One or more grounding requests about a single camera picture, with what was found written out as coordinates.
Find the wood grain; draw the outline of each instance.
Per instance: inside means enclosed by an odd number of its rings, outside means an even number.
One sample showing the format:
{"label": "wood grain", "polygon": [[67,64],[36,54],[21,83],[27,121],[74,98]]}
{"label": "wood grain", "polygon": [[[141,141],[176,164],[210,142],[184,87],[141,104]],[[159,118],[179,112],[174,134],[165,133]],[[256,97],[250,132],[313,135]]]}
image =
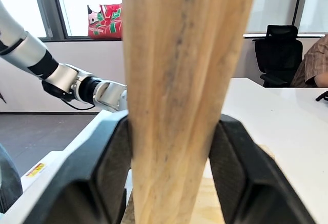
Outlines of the wood grain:
{"label": "wood grain", "polygon": [[137,224],[189,223],[252,0],[123,0]]}

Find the black office chair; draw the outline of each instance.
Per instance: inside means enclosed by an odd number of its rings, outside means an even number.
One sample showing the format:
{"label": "black office chair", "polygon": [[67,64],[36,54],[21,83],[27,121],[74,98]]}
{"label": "black office chair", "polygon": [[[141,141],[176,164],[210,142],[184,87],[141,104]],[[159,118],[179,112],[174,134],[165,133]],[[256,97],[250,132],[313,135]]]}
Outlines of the black office chair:
{"label": "black office chair", "polygon": [[264,87],[289,87],[302,62],[303,44],[295,26],[268,25],[266,37],[256,39],[258,67]]}

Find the white desk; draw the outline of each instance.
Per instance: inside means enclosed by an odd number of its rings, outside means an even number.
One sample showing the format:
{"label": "white desk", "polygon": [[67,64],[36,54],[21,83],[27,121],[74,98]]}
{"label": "white desk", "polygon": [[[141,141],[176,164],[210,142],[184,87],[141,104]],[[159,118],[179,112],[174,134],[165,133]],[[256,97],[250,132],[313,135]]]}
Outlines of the white desk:
{"label": "white desk", "polygon": [[315,99],[327,88],[267,88],[267,90],[291,101],[294,105],[328,123],[328,101]]}
{"label": "white desk", "polygon": [[[231,81],[222,112],[240,120],[254,142],[273,152],[317,223],[328,223],[328,124],[248,79]],[[0,223],[21,223],[65,158],[109,115],[106,111],[97,115]]]}

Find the plaid shirt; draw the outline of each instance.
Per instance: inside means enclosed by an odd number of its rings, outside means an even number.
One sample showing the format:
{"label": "plaid shirt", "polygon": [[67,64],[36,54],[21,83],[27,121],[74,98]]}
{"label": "plaid shirt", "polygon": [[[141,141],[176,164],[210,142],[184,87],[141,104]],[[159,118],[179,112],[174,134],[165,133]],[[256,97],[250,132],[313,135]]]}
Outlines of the plaid shirt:
{"label": "plaid shirt", "polygon": [[304,55],[291,87],[317,87],[314,77],[325,72],[328,72],[328,34]]}

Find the white wall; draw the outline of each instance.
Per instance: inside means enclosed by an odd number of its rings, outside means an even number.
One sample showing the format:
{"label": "white wall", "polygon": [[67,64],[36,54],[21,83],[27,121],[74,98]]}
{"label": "white wall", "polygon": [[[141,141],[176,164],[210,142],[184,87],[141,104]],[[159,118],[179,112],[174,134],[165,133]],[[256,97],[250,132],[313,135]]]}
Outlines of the white wall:
{"label": "white wall", "polygon": [[[303,38],[304,53],[317,38]],[[47,43],[55,59],[94,73],[98,77],[125,84],[122,42]],[[234,77],[247,77],[259,84],[260,71],[251,39],[244,39]],[[40,81],[0,60],[0,112],[74,112],[59,99],[43,91]],[[86,107],[78,102],[78,107]]]}

